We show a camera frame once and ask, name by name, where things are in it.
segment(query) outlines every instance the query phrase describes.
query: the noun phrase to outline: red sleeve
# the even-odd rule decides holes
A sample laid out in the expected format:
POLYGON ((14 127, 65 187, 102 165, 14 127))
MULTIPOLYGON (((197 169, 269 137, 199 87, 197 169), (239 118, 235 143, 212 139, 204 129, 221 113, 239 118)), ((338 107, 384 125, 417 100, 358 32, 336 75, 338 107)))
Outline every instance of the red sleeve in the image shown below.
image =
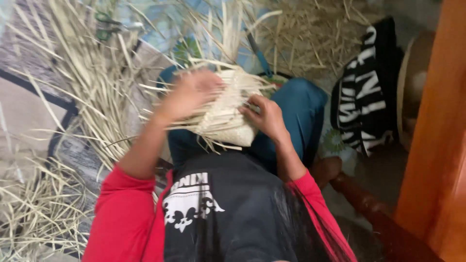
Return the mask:
POLYGON ((115 166, 97 199, 84 262, 140 261, 155 218, 154 185, 115 166))
POLYGON ((323 242, 327 246, 328 250, 332 253, 331 255, 335 257, 329 245, 329 242, 327 241, 326 236, 323 233, 322 228, 320 227, 320 223, 317 220, 317 217, 315 214, 317 214, 320 217, 326 229, 333 235, 334 238, 336 238, 337 242, 340 243, 343 250, 347 253, 348 257, 352 261, 356 262, 356 256, 354 255, 348 242, 344 238, 343 233, 340 227, 338 226, 335 218, 333 217, 333 215, 330 213, 329 209, 327 208, 327 205, 325 204, 325 200, 323 199, 323 196, 322 196, 322 192, 319 186, 317 185, 317 183, 314 181, 314 178, 309 173, 309 170, 306 171, 306 174, 303 177, 301 177, 298 180, 288 182, 287 185, 298 189, 304 195, 304 197, 309 202, 309 204, 312 206, 312 208, 315 210, 315 213, 314 213, 311 210, 311 207, 306 203, 309 216, 311 217, 311 220, 314 223, 315 228, 317 229, 317 232, 322 237, 323 242))

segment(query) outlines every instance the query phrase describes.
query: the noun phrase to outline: black t-shirt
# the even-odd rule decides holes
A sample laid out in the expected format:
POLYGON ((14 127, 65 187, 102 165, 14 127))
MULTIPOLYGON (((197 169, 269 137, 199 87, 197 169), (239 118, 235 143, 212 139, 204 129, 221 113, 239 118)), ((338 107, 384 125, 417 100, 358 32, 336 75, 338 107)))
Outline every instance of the black t-shirt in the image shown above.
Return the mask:
POLYGON ((164 260, 286 260, 273 200, 282 184, 238 152, 191 159, 163 199, 164 260))

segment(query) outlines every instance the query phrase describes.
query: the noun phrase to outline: wooden chair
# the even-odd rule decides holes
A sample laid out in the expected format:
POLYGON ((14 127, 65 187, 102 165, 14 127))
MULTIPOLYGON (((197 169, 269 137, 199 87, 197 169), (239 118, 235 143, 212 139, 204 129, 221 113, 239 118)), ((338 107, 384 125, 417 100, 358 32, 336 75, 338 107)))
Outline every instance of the wooden chair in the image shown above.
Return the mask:
POLYGON ((383 244, 385 261, 443 262, 424 242, 397 225, 387 214, 386 205, 361 189, 351 177, 340 173, 330 184, 372 224, 373 234, 383 244))

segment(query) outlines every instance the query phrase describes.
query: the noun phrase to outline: blue knife handle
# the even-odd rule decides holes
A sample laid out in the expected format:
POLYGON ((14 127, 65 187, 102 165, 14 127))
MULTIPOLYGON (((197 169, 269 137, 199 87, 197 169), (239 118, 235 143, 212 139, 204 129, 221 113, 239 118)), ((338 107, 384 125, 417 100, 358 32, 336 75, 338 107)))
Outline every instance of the blue knife handle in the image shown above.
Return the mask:
POLYGON ((264 54, 261 51, 257 51, 256 56, 257 56, 257 59, 259 59, 262 69, 264 69, 265 75, 268 77, 272 77, 273 76, 272 71, 270 70, 270 67, 268 66, 267 60, 265 60, 264 54))

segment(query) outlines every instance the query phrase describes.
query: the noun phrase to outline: woman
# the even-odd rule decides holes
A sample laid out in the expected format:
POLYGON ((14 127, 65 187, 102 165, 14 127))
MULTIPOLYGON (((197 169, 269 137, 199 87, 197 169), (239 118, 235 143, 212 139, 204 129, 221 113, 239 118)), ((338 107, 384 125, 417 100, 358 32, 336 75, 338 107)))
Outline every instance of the woman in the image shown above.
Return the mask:
MULTIPOLYGON (((220 85, 208 70, 175 81, 103 182, 84 261, 356 261, 302 163, 305 152, 315 154, 327 99, 304 79, 288 81, 271 100, 252 96, 260 114, 239 109, 261 131, 243 153, 207 154, 194 134, 171 131, 175 168, 154 212, 164 128, 220 85)), ((331 164, 321 162, 315 175, 338 174, 341 163, 331 164)))

